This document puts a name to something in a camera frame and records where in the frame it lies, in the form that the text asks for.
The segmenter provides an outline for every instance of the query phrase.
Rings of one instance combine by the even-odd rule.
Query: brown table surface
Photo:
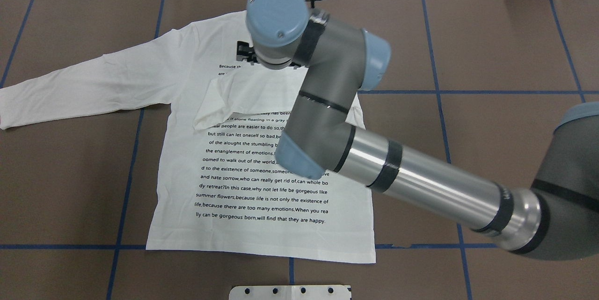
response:
[[[246,0],[0,0],[0,87],[152,40]],[[528,187],[571,106],[599,100],[599,0],[327,0],[387,38],[366,126]],[[354,299],[596,299],[599,257],[536,261],[373,195],[376,264],[145,251],[169,106],[0,131],[0,298],[226,299],[351,285]]]

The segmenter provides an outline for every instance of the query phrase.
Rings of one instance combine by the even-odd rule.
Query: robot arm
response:
[[[311,179],[338,172],[520,255],[599,252],[599,104],[569,111],[532,189],[507,189],[345,123],[358,89],[374,88],[387,69],[385,40],[308,10],[304,0],[248,0],[246,23],[264,66],[308,66],[276,150],[287,170]]]

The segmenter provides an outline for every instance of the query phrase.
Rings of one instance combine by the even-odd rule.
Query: blue joint cap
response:
[[[387,71],[391,60],[391,46],[385,39],[368,33],[365,29],[362,29],[362,32],[366,42],[366,69],[360,89],[370,91],[377,87]]]
[[[246,26],[254,42],[271,48],[299,38],[310,14],[304,0],[248,0]]]
[[[281,134],[274,157],[283,168],[299,176],[319,179],[325,173],[285,132]]]
[[[562,118],[560,125],[558,125],[555,129],[557,130],[562,125],[565,125],[568,122],[574,121],[575,119],[582,119],[593,117],[595,115],[599,115],[599,102],[587,102],[582,104],[577,104],[576,106],[570,108]]]

